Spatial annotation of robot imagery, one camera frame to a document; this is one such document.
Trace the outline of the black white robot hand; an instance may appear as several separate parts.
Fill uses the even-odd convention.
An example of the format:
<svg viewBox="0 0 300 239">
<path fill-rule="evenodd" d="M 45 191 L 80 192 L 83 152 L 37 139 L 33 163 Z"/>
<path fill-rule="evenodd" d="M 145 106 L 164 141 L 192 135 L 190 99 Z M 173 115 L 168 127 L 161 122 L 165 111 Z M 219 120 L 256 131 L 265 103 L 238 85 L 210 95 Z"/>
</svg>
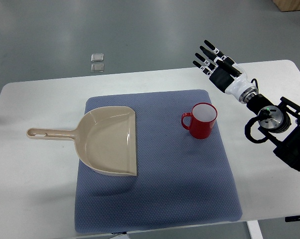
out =
<svg viewBox="0 0 300 239">
<path fill-rule="evenodd" d="M 200 46 L 202 54 L 195 53 L 193 64 L 203 72 L 221 92 L 233 95 L 246 104 L 258 94 L 258 88 L 248 80 L 246 72 L 232 58 L 226 56 L 208 40 Z"/>
</svg>

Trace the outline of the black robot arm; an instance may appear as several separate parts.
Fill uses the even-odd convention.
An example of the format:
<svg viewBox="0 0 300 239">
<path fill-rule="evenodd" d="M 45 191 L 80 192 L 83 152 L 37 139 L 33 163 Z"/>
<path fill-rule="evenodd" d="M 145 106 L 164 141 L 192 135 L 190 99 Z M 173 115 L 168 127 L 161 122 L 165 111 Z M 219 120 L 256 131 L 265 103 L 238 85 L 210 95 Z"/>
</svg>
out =
<svg viewBox="0 0 300 239">
<path fill-rule="evenodd" d="M 240 99 L 256 115 L 245 125 L 245 137 L 255 144 L 269 140 L 276 146 L 275 156 L 300 172 L 300 106 L 285 97 L 273 105 L 258 93 L 257 85 L 245 90 Z"/>
</svg>

